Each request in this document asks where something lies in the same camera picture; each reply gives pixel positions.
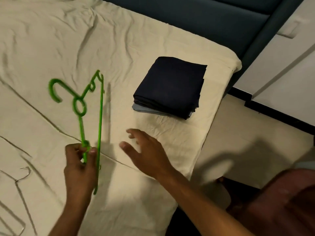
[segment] hand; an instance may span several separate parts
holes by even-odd
[[[91,194],[97,183],[96,152],[92,147],[88,152],[87,163],[81,162],[86,151],[80,143],[65,147],[67,165],[65,167],[65,186],[67,189],[66,206],[85,209],[91,201]]]
[[[140,171],[155,179],[175,171],[167,158],[162,144],[157,139],[139,129],[128,129],[127,133],[130,133],[129,138],[136,138],[137,144],[140,145],[141,153],[137,152],[127,142],[121,142],[119,146]]]

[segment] green plastic hanger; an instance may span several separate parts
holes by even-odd
[[[90,143],[88,140],[85,139],[84,134],[84,127],[83,127],[83,119],[82,117],[87,112],[86,102],[84,101],[84,97],[87,94],[88,91],[94,92],[95,90],[95,79],[98,79],[101,83],[101,91],[100,91],[100,120],[99,120],[99,130],[98,130],[98,139],[97,139],[97,158],[96,158],[96,165],[97,165],[97,181],[100,171],[100,141],[101,141],[101,133],[102,133],[102,114],[103,114],[103,94],[104,94],[104,76],[100,74],[100,71],[97,70],[95,74],[93,75],[90,83],[87,85],[87,87],[84,89],[83,93],[81,95],[78,95],[71,87],[69,87],[67,84],[65,84],[61,79],[51,79],[48,84],[49,94],[52,97],[52,99],[57,102],[61,103],[62,99],[55,93],[53,85],[55,83],[58,83],[61,87],[63,87],[65,90],[67,90],[72,96],[72,108],[74,113],[78,116],[79,120],[79,127],[80,127],[80,135],[81,135],[81,141],[82,146],[86,147],[88,150],[90,149]],[[77,109],[77,101],[79,101],[82,104],[83,110],[80,112]],[[87,162],[87,152],[83,153],[83,161],[84,163]],[[95,186],[94,193],[97,193],[98,189],[98,182]]]

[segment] mattress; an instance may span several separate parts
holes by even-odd
[[[72,96],[48,93],[52,78],[82,93],[97,69],[104,75],[99,191],[80,235],[164,235],[177,207],[152,178],[138,171],[119,148],[131,143],[125,130],[157,138],[172,165],[190,177],[223,92],[241,68],[230,49],[203,37],[101,0],[0,0],[0,169],[20,182],[38,235],[47,235],[65,202],[64,146],[80,132]],[[133,93],[159,56],[205,64],[199,108],[188,120],[133,111]],[[98,135],[100,84],[86,95],[86,139]],[[26,222],[14,182],[0,173],[0,201]],[[13,221],[6,216],[7,222]],[[6,229],[0,225],[0,231]]]

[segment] upholstered headboard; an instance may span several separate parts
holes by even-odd
[[[303,0],[105,0],[203,36],[233,50],[242,70],[253,63]]]

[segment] floor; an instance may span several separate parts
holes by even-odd
[[[219,206],[230,203],[227,191],[213,181],[221,176],[262,188],[295,162],[314,159],[313,135],[247,107],[226,95],[196,162],[191,181]]]

